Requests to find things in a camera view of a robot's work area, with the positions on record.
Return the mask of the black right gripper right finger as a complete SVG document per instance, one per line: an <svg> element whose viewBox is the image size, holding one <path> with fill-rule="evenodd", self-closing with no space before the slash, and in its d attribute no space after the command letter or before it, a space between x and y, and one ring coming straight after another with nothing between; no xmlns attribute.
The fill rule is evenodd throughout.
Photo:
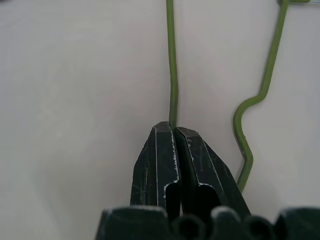
<svg viewBox="0 0 320 240"><path fill-rule="evenodd" d="M208 217L213 208L227 206L240 217L249 216L249 208L229 168L199 133L178 127L174 137L181 172L183 212Z"/></svg>

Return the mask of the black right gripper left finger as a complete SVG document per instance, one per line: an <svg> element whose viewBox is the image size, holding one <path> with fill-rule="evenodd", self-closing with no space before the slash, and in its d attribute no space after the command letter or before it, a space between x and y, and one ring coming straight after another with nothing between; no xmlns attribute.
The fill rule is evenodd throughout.
<svg viewBox="0 0 320 240"><path fill-rule="evenodd" d="M133 168L131 205L158 206L168 217L181 210L181 173L174 132L166 121L152 127Z"/></svg>

